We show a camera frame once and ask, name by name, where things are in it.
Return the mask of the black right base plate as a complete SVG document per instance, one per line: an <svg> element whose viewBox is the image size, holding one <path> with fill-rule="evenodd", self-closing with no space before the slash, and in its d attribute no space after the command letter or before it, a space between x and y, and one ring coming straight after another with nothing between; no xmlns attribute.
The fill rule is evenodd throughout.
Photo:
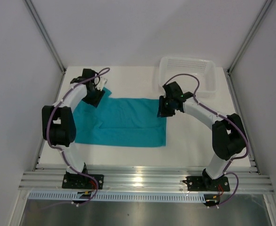
<svg viewBox="0 0 276 226"><path fill-rule="evenodd" d="M217 192L220 188L221 191L229 192L229 180L225 176L218 179L205 178L203 176L187 176L183 181L187 185L188 191L194 192Z"/></svg>

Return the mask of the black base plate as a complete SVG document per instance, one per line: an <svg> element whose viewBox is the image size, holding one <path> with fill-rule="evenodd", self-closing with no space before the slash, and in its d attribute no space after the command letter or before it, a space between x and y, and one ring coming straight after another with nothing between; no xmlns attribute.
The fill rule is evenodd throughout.
<svg viewBox="0 0 276 226"><path fill-rule="evenodd" d="M98 182L98 189L102 189L104 183L104 175L92 174L90 176ZM62 188L95 190L96 183L92 179L87 178L85 176L66 172L63 177Z"/></svg>
<svg viewBox="0 0 276 226"><path fill-rule="evenodd" d="M220 188L221 191L229 192L229 180L225 176L218 179L205 178L203 176L187 176L183 181L187 185L188 191L194 192L217 192Z"/></svg>

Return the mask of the left aluminium frame post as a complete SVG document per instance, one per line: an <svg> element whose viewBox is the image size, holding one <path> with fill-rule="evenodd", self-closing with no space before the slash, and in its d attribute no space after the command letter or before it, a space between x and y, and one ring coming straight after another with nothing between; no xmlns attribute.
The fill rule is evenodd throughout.
<svg viewBox="0 0 276 226"><path fill-rule="evenodd" d="M40 32L52 58L54 59L55 63L57 64L58 68L60 69L60 71L62 73L64 73L66 71L65 66L62 63L62 60L53 44L53 41L50 37L50 35L47 32L47 29L43 23L43 21L41 20L41 17L33 3L32 0L23 0L23 3L25 4L25 6L27 7L27 10L29 12L29 14L31 15L34 23L37 26L38 31Z"/></svg>

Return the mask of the aluminium frame post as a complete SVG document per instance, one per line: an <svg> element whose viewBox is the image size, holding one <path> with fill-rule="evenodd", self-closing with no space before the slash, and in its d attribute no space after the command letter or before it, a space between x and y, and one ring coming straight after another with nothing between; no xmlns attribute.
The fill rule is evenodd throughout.
<svg viewBox="0 0 276 226"><path fill-rule="evenodd" d="M62 73L64 73L66 71L65 66L62 63L62 60L53 44L53 41L50 37L50 35L47 32L47 29L43 23L43 21L41 20L41 17L33 3L32 0L23 0L23 3L25 4L25 6L27 7L27 10L29 12L29 14L31 15L34 23L37 26L38 31L40 32L52 58L54 59L55 63L57 64L58 68L60 69L60 71Z"/></svg>
<svg viewBox="0 0 276 226"><path fill-rule="evenodd" d="M264 4L260 8L257 16L255 17L254 21L252 22L247 34L245 35L242 44L238 48L237 53L235 54L233 60L231 61L231 64L229 65L227 69L228 75L231 75L234 71L235 67L241 60L242 56L246 52L247 48L251 44L253 38L255 37L257 31L259 30L260 26L262 25L265 17L268 15L269 11L271 10L273 4L275 3L275 0L265 0Z"/></svg>

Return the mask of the white perforated plastic basket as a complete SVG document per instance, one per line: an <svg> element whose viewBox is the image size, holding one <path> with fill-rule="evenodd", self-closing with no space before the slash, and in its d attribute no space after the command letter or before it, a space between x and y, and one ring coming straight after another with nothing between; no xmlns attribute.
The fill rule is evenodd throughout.
<svg viewBox="0 0 276 226"><path fill-rule="evenodd" d="M215 63L181 56L161 58L158 69L158 86L166 82L177 82L183 92L193 92L197 85L197 97L212 98L218 89Z"/></svg>

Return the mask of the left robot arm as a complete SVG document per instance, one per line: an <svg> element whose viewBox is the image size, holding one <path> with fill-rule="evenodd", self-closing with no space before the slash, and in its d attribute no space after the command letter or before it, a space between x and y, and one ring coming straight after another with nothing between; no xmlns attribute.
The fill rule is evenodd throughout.
<svg viewBox="0 0 276 226"><path fill-rule="evenodd" d="M73 113L81 102L98 107L107 82L103 75L109 71L108 67L99 72L84 68L81 76L70 81L62 98L42 108L43 139L50 148L60 153L67 165L66 172L74 174L72 181L78 188L85 188L89 184L89 176L75 145L77 130Z"/></svg>

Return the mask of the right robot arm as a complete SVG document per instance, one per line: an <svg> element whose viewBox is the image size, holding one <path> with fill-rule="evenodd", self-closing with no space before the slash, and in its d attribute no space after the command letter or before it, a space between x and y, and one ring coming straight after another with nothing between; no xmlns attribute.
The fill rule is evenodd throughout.
<svg viewBox="0 0 276 226"><path fill-rule="evenodd" d="M184 93L177 82L164 84L165 94L159 97L158 117L172 117L176 111L186 113L206 125L212 132L214 155L203 170L202 185L213 190L237 154L247 147L241 118L236 113L223 116L196 99L191 92Z"/></svg>

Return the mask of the teal t shirt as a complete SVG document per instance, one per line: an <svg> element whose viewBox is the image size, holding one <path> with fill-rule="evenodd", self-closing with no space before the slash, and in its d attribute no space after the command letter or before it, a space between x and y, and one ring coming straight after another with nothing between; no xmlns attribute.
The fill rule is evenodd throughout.
<svg viewBox="0 0 276 226"><path fill-rule="evenodd" d="M166 118L160 118L158 100L113 98L105 89L99 105L81 101L73 112L76 143L123 147L166 145Z"/></svg>

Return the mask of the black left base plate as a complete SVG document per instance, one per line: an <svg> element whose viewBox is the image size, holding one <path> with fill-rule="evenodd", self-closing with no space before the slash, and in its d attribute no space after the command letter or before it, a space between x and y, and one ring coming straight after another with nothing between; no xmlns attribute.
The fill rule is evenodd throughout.
<svg viewBox="0 0 276 226"><path fill-rule="evenodd" d="M102 189L104 183L104 175L92 174L90 176L98 182L98 189ZM87 178L85 176L66 172L63 177L62 188L95 190L96 183L92 179Z"/></svg>

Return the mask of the aluminium rail beam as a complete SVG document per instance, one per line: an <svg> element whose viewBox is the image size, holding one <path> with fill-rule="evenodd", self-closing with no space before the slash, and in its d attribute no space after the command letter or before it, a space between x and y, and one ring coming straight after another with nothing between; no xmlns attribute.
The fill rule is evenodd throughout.
<svg viewBox="0 0 276 226"><path fill-rule="evenodd" d="M89 174L104 175L103 190L108 192L180 193L187 190L182 182L187 176L200 176L202 167L170 168L142 166L88 165ZM256 167L233 167L235 176L229 175L230 188L239 181L238 194L273 194L271 179ZM40 164L34 171L23 173L20 190L61 190L65 167Z"/></svg>

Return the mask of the right aluminium frame post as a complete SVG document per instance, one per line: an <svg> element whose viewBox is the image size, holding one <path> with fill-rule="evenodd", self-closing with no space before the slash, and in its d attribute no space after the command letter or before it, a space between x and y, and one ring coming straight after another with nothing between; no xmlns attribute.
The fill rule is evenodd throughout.
<svg viewBox="0 0 276 226"><path fill-rule="evenodd" d="M238 48L237 53L235 54L233 60L231 61L231 64L229 65L227 69L228 75L231 75L234 71L235 67L241 60L242 56L246 52L247 48L251 44L253 38L255 37L257 31L259 30L260 26L262 25L265 17L268 15L269 11L271 10L273 4L275 3L275 0L265 0L264 4L260 8L257 16L255 17L254 21L252 22L247 34L245 35L242 44Z"/></svg>

